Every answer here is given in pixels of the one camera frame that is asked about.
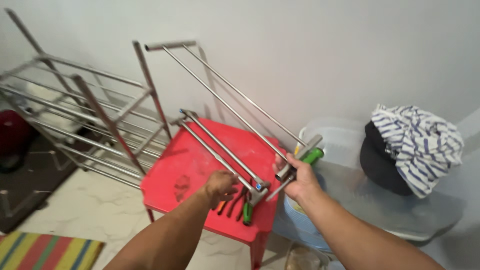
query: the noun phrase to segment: red plastic stool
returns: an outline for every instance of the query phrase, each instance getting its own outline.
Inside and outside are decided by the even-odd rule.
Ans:
[[[275,190],[280,183],[275,179],[272,164],[275,160],[274,151],[257,135],[220,124],[208,119],[199,119],[213,134],[217,136],[237,157],[252,169],[264,181],[270,182],[269,190]],[[249,175],[233,161],[207,134],[195,123],[187,123],[210,147],[227,161],[245,179]],[[267,138],[278,146],[278,140]],[[144,194],[144,204],[150,220],[153,222],[152,210],[162,213],[172,211],[177,205],[199,189],[215,170],[225,169],[195,138],[181,128],[171,140],[161,158],[144,177],[140,187]],[[268,234],[272,230],[277,197],[265,202],[259,202],[252,215],[252,225],[247,227],[240,221],[235,221],[242,203],[239,201],[233,210],[231,218],[227,218],[227,210],[222,215],[216,211],[208,213],[206,230],[235,239],[250,246],[252,269],[259,269],[265,251]]]

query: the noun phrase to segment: blue striped towel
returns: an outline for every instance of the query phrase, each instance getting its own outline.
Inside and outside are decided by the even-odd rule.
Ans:
[[[425,198],[450,168],[462,164],[456,126],[415,106],[378,104],[372,122],[396,154],[396,168],[413,193]]]

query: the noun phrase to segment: striped mat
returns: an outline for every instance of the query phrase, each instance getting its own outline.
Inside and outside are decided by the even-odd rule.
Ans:
[[[88,270],[103,242],[15,231],[0,236],[0,270]]]

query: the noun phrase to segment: hand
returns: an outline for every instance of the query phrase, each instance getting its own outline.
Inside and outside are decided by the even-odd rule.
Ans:
[[[238,189],[234,188],[233,185],[238,182],[238,177],[232,172],[213,172],[204,185],[204,190],[211,200],[210,207],[214,209],[221,201],[233,199],[233,194],[238,192]]]
[[[322,188],[318,184],[317,177],[313,173],[310,164],[301,162],[287,154],[287,161],[297,169],[297,180],[290,182],[285,188],[285,193],[296,202],[299,199],[308,197],[311,193],[322,192]],[[275,154],[275,164],[273,170],[275,173],[280,171],[287,163],[277,154]]]

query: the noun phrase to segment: white floor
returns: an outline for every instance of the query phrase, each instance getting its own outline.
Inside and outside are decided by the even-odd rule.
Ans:
[[[48,207],[37,210],[18,229],[104,241],[107,244],[93,267],[100,270],[149,223],[140,190],[77,170],[50,196]],[[262,269],[284,269],[289,245],[289,240],[272,233]],[[249,248],[204,230],[187,269],[248,270]]]

